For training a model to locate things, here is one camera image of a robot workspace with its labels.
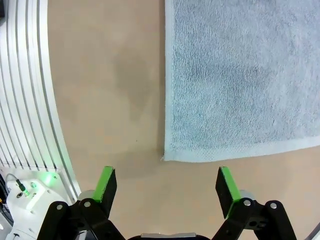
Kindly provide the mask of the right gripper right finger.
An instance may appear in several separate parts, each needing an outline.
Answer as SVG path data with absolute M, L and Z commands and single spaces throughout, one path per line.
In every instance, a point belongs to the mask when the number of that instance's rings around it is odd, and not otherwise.
M 295 240 L 292 224 L 280 201 L 264 205 L 242 196 L 228 167 L 221 166 L 215 183 L 224 222 L 214 240 L 237 240 L 243 230 L 251 230 L 259 240 Z

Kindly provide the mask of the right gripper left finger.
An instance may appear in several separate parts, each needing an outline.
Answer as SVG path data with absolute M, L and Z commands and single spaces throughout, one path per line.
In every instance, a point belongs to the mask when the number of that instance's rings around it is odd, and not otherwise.
M 116 191 L 115 169 L 105 166 L 92 196 L 72 205 L 63 201 L 50 204 L 37 239 L 75 240 L 88 232 L 95 240 L 123 240 L 123 235 L 109 220 Z

